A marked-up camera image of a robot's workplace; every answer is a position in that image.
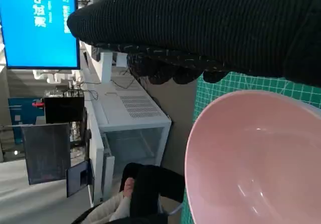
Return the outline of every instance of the cutting mat grid lines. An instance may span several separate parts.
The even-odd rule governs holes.
[[[237,90],[265,90],[301,100],[321,109],[321,88],[296,84],[285,79],[251,77],[243,74],[230,73],[216,84],[198,79],[194,106],[194,121],[203,109],[216,98]],[[193,219],[185,195],[181,224],[193,224]]]

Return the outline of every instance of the blue panel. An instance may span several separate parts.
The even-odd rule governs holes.
[[[9,98],[10,106],[17,106],[10,108],[10,115],[12,125],[35,124],[37,116],[44,116],[44,110],[32,106],[32,102],[37,98]],[[20,120],[16,120],[15,116],[20,115]],[[14,127],[14,137],[16,145],[22,143],[22,132],[20,127]]]
[[[0,0],[7,66],[77,69],[78,42],[67,27],[76,0]]]

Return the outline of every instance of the wire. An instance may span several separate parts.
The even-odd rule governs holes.
[[[134,81],[135,81],[135,78],[133,78],[133,80],[129,83],[128,86],[123,87],[123,86],[121,86],[121,85],[118,85],[115,81],[111,80],[112,83],[114,83],[115,85],[117,85],[118,87],[120,87],[120,88],[122,88],[122,89],[128,89],[128,88],[133,84]]]

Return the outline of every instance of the blue screen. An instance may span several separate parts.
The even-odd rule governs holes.
[[[67,27],[75,0],[0,0],[7,66],[78,69],[78,42]]]

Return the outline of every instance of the black box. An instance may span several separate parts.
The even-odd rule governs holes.
[[[44,98],[46,123],[82,121],[85,107],[84,97]]]

